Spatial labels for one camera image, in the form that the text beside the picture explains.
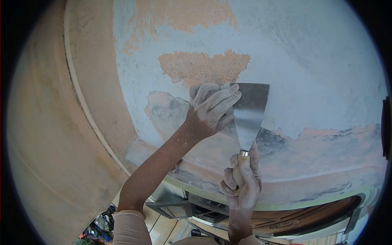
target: hand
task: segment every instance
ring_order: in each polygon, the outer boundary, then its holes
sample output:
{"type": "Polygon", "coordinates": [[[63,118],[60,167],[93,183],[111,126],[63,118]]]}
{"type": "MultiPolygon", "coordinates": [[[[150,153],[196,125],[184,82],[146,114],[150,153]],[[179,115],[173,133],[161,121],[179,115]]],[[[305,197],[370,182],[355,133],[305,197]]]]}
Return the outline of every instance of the hand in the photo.
{"type": "Polygon", "coordinates": [[[228,89],[220,90],[215,83],[198,84],[190,88],[189,97],[191,104],[187,118],[182,127],[187,131],[187,136],[197,141],[226,128],[234,119],[233,113],[225,115],[240,98],[241,92],[238,84],[228,89]]]}
{"type": "Polygon", "coordinates": [[[249,156],[250,162],[245,160],[242,163],[238,163],[238,154],[230,157],[230,165],[233,168],[241,164],[240,171],[245,180],[245,186],[241,189],[239,196],[234,196],[233,190],[237,187],[237,184],[233,179],[232,168],[225,169],[224,180],[221,182],[229,208],[246,213],[253,211],[261,192],[260,160],[256,142],[253,142],[249,156]]]}

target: sleeve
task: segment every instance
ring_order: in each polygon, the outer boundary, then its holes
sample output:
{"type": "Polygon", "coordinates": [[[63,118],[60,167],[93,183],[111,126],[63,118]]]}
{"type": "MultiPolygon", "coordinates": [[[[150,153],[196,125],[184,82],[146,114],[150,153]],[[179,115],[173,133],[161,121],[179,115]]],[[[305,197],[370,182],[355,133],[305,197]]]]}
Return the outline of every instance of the sleeve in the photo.
{"type": "Polygon", "coordinates": [[[260,245],[260,242],[254,235],[250,235],[248,237],[245,237],[244,239],[241,239],[238,245],[260,245]]]}
{"type": "Polygon", "coordinates": [[[143,215],[134,210],[112,214],[114,219],[113,245],[152,245],[143,215]]]}

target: wooden handle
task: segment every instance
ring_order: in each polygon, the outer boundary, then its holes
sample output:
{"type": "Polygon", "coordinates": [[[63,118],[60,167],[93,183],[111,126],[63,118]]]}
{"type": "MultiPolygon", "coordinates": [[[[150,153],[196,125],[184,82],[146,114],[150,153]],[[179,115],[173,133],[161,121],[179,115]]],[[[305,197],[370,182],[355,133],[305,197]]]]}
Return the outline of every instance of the wooden handle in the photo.
{"type": "Polygon", "coordinates": [[[240,191],[242,189],[242,187],[244,187],[245,185],[245,180],[242,177],[241,171],[240,171],[240,165],[244,160],[250,160],[249,156],[242,156],[242,154],[238,155],[238,165],[236,168],[233,169],[233,179],[234,181],[237,183],[237,189],[233,190],[234,191],[234,195],[238,196],[240,194],[240,191]]]}

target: steel blade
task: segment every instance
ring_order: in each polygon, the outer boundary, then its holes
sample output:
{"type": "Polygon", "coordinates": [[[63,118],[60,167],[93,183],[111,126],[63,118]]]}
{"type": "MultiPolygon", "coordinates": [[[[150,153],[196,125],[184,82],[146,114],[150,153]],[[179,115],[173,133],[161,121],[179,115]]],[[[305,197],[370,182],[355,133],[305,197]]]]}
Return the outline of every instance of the steel blade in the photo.
{"type": "Polygon", "coordinates": [[[264,118],[270,85],[257,83],[238,83],[238,85],[242,96],[233,106],[234,123],[240,150],[249,151],[264,118]]]}

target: wooden door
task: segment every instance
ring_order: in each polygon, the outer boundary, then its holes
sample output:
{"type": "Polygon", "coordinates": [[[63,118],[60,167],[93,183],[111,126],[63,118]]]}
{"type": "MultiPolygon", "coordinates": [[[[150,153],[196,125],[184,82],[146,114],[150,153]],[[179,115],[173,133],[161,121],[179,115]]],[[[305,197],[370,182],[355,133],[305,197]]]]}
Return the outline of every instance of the wooden door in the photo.
{"type": "Polygon", "coordinates": [[[298,228],[314,228],[346,215],[360,203],[361,198],[352,196],[339,201],[303,209],[284,211],[253,211],[252,228],[264,233],[298,231],[298,228]]]}

